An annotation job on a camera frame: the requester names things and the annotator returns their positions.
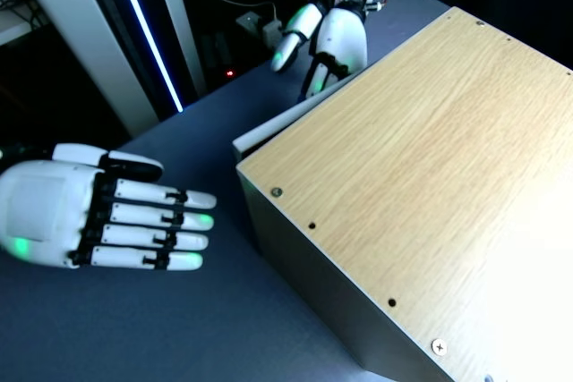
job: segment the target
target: white light strip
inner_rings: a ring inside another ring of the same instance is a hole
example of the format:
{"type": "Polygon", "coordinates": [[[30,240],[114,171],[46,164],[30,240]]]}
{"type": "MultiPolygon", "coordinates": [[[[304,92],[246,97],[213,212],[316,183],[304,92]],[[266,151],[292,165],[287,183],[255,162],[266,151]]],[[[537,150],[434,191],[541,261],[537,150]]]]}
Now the white light strip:
{"type": "Polygon", "coordinates": [[[175,107],[177,111],[183,112],[183,107],[181,106],[181,102],[179,101],[179,97],[175,92],[175,88],[173,87],[173,83],[171,82],[171,78],[169,78],[169,74],[167,73],[167,69],[163,64],[163,59],[159,54],[159,50],[157,45],[155,45],[155,40],[153,40],[153,36],[151,36],[150,26],[147,25],[147,21],[143,16],[143,11],[141,10],[140,3],[137,0],[130,0],[132,2],[133,10],[135,11],[135,15],[137,15],[137,19],[140,22],[141,29],[143,30],[143,34],[145,34],[145,38],[147,42],[150,44],[151,52],[155,57],[155,61],[158,63],[159,69],[161,70],[161,74],[163,75],[163,79],[169,88],[169,93],[171,93],[171,98],[175,102],[175,107]]]}

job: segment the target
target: silver screw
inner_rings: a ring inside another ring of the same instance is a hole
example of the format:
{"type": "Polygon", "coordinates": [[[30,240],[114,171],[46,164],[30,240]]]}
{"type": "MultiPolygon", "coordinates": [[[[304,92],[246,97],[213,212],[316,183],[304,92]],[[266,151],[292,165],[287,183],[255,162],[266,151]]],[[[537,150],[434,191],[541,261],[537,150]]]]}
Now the silver screw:
{"type": "Polygon", "coordinates": [[[432,350],[436,355],[443,357],[446,353],[448,353],[448,346],[443,340],[436,339],[432,342],[432,350]]]}

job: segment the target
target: robotic arm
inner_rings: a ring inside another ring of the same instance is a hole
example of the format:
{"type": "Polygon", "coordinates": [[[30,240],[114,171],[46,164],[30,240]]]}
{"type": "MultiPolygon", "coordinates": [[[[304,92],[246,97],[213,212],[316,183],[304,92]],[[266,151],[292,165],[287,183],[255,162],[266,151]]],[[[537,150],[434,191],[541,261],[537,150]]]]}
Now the robotic arm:
{"type": "Polygon", "coordinates": [[[284,71],[308,40],[312,66],[302,94],[309,98],[329,85],[360,72],[367,65],[364,22],[388,0],[311,0],[290,20],[271,61],[271,69],[284,71]]]}
{"type": "Polygon", "coordinates": [[[80,144],[0,148],[0,245],[18,259],[194,270],[214,196],[154,183],[156,160],[80,144]]]}

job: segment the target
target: wood grain surface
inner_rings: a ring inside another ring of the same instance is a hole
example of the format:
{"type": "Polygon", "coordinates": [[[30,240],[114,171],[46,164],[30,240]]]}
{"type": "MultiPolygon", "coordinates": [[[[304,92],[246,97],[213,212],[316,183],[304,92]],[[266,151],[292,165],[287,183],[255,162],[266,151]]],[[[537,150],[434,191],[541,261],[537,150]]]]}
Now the wood grain surface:
{"type": "Polygon", "coordinates": [[[564,66],[452,8],[239,170],[455,380],[573,380],[564,66]]]}

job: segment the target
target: tabletop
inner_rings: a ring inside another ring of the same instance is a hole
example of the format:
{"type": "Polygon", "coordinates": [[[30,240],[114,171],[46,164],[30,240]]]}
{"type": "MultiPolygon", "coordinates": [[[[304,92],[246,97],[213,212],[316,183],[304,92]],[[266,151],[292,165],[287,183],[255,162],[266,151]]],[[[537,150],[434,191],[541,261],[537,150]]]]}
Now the tabletop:
{"type": "MultiPolygon", "coordinates": [[[[390,0],[366,22],[369,64],[447,10],[390,0]]],[[[311,63],[253,69],[125,145],[161,161],[160,182],[217,195],[197,272],[36,267],[0,254],[0,380],[387,380],[361,369],[267,264],[231,141],[291,107],[311,63]]]]}

